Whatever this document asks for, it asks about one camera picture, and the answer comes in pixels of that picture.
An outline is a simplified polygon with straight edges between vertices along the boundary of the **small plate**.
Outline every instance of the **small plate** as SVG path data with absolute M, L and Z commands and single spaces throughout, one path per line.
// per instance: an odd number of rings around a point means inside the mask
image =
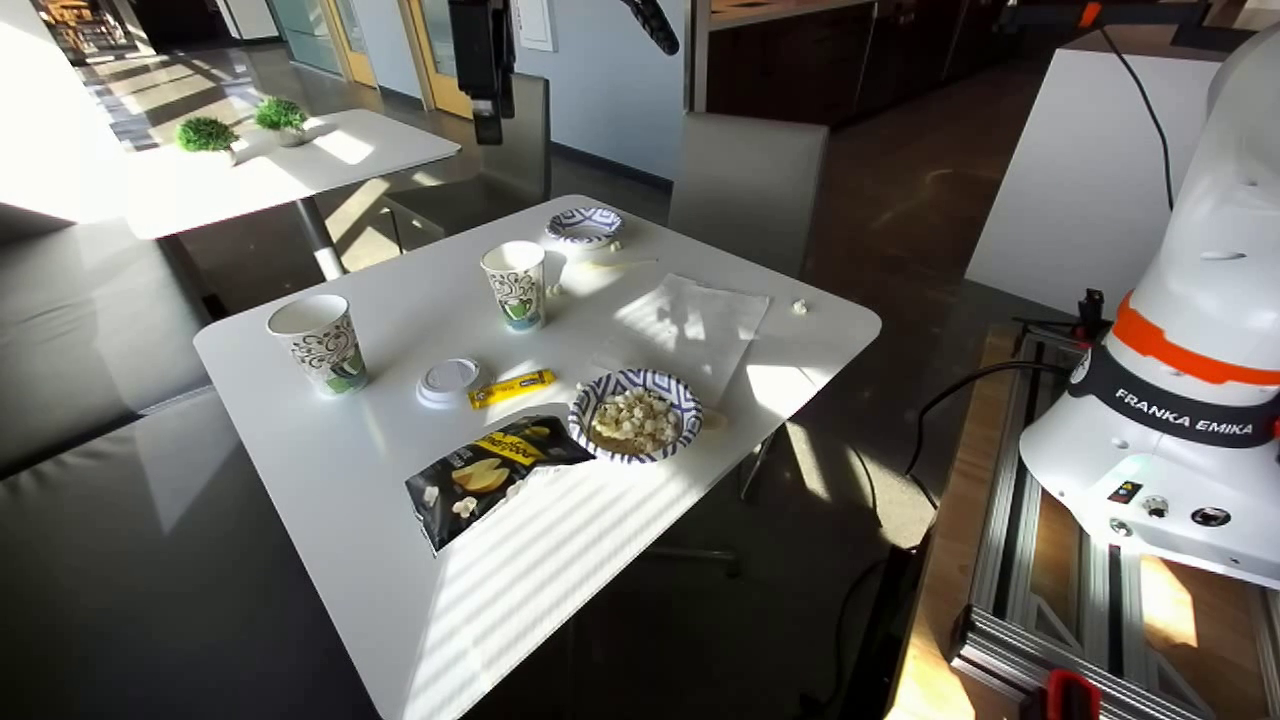
M 654 402 L 668 403 L 668 420 L 671 420 L 671 441 L 654 446 L 654 447 L 623 447 L 621 441 L 608 441 L 593 428 L 593 418 L 603 408 L 603 402 L 623 398 L 633 388 L 651 393 Z M 615 462 L 615 464 L 654 464 L 677 456 L 678 447 L 693 446 L 693 436 L 701 434 L 701 408 L 688 383 L 678 383 L 668 372 L 654 368 L 623 368 L 623 372 L 608 372 L 601 380 L 593 380 L 586 388 L 576 393 L 576 402 L 568 403 L 568 436 L 576 446 L 583 446 L 593 456 Z
M 573 243 L 601 243 L 608 240 L 623 221 L 612 209 L 568 209 L 550 217 L 546 233 Z

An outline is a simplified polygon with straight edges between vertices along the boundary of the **ceramic cup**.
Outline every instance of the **ceramic cup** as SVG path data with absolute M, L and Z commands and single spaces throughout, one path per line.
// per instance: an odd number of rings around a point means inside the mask
M 490 300 L 510 334 L 536 334 L 546 322 L 546 251 L 531 240 L 507 240 L 479 255 Z
M 320 398 L 347 398 L 368 380 L 353 304 L 343 298 L 320 292 L 288 300 L 269 317 L 269 327 L 306 372 Z

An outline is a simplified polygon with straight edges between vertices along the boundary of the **black package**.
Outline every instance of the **black package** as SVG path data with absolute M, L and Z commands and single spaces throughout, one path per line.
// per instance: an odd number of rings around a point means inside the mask
M 409 499 L 437 548 L 490 514 L 531 467 L 593 462 L 554 418 L 503 424 L 409 477 Z

